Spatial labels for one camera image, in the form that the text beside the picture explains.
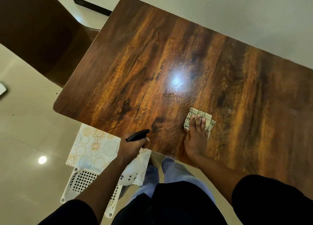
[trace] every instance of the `forearm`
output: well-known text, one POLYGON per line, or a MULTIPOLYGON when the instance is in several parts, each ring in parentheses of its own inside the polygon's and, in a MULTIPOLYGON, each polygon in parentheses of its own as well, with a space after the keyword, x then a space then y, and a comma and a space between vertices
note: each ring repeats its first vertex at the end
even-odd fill
POLYGON ((87 203, 101 223, 105 209, 111 199, 118 180, 127 163, 115 158, 104 171, 76 199, 87 203))
POLYGON ((213 183, 217 190, 232 204, 232 193, 237 183, 246 176, 243 172, 238 172, 228 168, 206 156, 194 156, 196 165, 213 183))

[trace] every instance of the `leg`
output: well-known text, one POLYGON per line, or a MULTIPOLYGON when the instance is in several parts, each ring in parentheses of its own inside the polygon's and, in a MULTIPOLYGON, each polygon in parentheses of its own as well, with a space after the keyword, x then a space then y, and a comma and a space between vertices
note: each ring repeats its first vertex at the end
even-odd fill
POLYGON ((174 162, 173 159, 166 157, 162 162, 162 170, 165 175, 164 183, 172 183, 178 181, 187 181, 201 188, 215 203, 213 194, 205 184, 198 178, 194 177, 183 165, 174 162))
POLYGON ((131 200, 137 197, 142 193, 145 193, 150 198, 153 195, 154 189, 156 188, 157 184, 159 183, 159 172, 157 167, 153 165, 149 165, 146 170, 145 179, 143 180, 142 186, 136 191, 133 195, 131 200))

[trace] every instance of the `chair backrest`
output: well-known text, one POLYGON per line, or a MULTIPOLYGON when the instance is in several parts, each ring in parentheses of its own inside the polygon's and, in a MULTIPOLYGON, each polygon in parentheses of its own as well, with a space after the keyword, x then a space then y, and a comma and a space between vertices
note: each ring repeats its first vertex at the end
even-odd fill
POLYGON ((0 21, 0 43, 43 75, 58 64, 77 33, 91 44, 84 26, 58 0, 0 0, 0 21))

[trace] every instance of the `black sleeve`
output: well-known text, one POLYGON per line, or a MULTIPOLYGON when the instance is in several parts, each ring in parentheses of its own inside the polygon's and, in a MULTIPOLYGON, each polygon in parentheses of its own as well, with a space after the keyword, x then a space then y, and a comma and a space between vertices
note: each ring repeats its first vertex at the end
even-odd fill
POLYGON ((313 201, 295 187, 258 175, 242 178, 232 194, 233 209, 244 225, 313 224, 313 201))
POLYGON ((47 224, 98 225, 98 221, 94 211, 88 204, 81 200, 73 199, 61 205, 39 223, 39 225, 47 224))

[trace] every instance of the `person's left hand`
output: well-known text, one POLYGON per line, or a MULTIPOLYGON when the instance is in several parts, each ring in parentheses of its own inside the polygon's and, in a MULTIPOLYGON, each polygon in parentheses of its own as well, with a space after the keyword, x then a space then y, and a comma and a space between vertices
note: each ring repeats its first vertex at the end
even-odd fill
POLYGON ((137 141, 127 142, 126 139, 133 135, 134 133, 127 132, 125 133, 119 143, 119 150, 117 153, 118 159, 122 160, 125 165, 131 163, 132 160, 137 157, 140 148, 147 142, 149 142, 149 138, 143 138, 137 141))

